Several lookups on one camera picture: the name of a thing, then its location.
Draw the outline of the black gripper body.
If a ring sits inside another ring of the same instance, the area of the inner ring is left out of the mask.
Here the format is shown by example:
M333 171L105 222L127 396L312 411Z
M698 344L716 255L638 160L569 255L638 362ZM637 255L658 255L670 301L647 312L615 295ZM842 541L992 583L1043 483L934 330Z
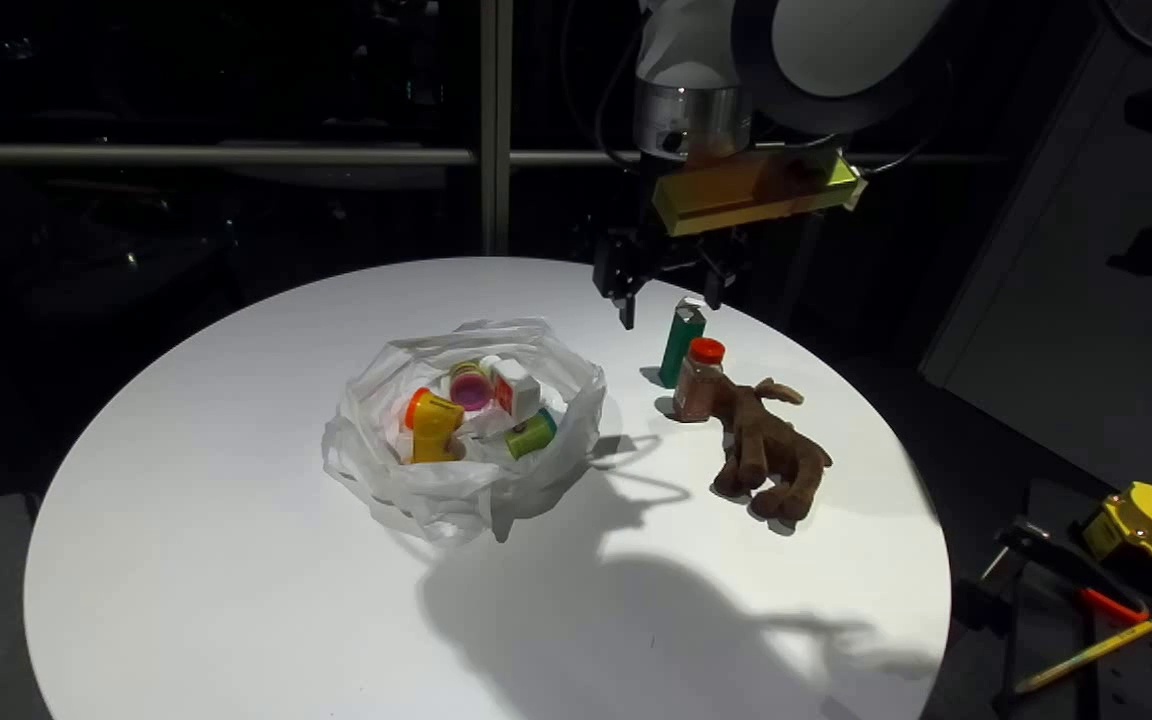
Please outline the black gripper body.
M670 279L698 290L708 269L736 275L727 233L666 236L653 206L637 206L625 222L600 222L591 236L591 282L604 301L620 287Z

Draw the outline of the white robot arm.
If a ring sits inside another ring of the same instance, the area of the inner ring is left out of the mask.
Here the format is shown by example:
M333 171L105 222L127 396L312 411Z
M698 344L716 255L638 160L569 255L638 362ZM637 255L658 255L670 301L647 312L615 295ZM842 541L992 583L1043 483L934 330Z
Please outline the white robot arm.
M854 206L870 169L842 144L948 71L957 0L637 0L631 160L654 227L608 239L594 290L637 295L692 236Z

